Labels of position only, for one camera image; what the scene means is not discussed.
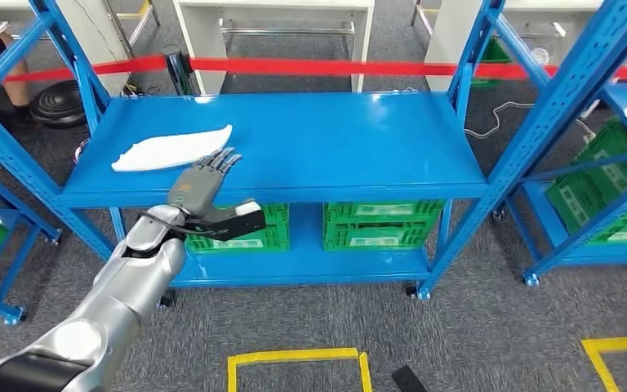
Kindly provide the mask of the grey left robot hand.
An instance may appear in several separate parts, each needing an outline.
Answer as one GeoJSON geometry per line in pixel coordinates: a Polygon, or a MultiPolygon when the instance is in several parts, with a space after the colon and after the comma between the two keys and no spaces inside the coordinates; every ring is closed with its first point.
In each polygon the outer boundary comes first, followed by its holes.
{"type": "Polygon", "coordinates": [[[242,155],[234,147],[218,149],[200,158],[181,172],[169,191],[168,202],[181,208],[200,224],[264,226],[265,213],[253,199],[230,207],[214,206],[225,177],[241,158],[242,155]]]}

